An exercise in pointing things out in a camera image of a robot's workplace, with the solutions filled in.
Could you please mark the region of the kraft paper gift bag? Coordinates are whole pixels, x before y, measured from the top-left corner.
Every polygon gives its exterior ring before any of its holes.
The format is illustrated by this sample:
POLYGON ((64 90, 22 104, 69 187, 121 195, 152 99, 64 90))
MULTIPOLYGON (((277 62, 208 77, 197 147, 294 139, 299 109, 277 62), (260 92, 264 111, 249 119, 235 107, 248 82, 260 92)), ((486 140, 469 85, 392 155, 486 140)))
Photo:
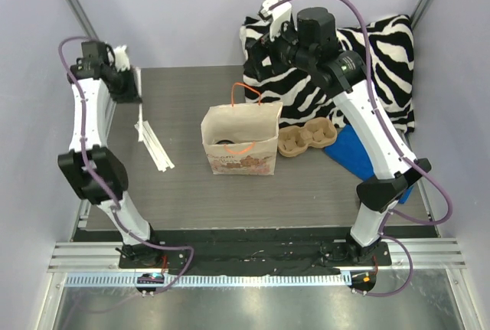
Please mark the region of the kraft paper gift bag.
POLYGON ((202 145, 215 175, 273 175, 281 102, 212 106, 201 122, 202 145), (228 139, 234 145, 215 145, 228 139))

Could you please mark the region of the black plastic cup lid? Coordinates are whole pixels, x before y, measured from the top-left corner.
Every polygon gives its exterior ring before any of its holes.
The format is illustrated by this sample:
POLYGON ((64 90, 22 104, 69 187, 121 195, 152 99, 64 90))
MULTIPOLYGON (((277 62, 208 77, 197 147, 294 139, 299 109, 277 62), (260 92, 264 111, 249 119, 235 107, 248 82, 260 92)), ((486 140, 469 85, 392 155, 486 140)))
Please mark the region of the black plastic cup lid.
POLYGON ((235 142, 228 140, 228 139, 222 139, 222 140, 216 141, 214 144, 215 145, 234 145, 235 142))

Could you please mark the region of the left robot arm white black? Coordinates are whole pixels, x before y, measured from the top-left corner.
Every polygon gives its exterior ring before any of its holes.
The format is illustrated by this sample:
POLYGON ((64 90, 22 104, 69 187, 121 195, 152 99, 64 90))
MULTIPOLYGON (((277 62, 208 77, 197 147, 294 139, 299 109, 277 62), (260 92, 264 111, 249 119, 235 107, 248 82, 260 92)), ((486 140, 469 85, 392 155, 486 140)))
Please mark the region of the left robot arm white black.
POLYGON ((57 164, 76 196, 113 222, 122 238, 122 261, 153 268, 163 249, 129 196, 125 166, 107 146, 107 105, 142 105, 141 70, 131 65, 125 46, 92 38, 80 42, 81 56, 64 65, 74 99, 73 135, 57 164))

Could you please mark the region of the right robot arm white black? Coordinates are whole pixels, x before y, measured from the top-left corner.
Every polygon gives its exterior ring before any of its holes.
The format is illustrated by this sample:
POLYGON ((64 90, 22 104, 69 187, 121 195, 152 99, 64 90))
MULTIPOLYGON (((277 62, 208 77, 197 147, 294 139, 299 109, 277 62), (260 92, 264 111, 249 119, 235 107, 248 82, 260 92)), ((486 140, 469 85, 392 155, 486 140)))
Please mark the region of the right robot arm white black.
POLYGON ((274 71, 305 71, 346 116, 374 167, 374 176, 356 187, 361 206, 353 227, 339 250, 328 253, 332 263, 370 263, 382 240, 387 217, 406 190, 431 169, 404 145, 374 94, 369 55, 361 57, 342 48, 335 17, 326 8, 301 10, 292 16, 290 4, 263 6, 259 16, 268 32, 246 45, 253 69, 267 53, 274 71))

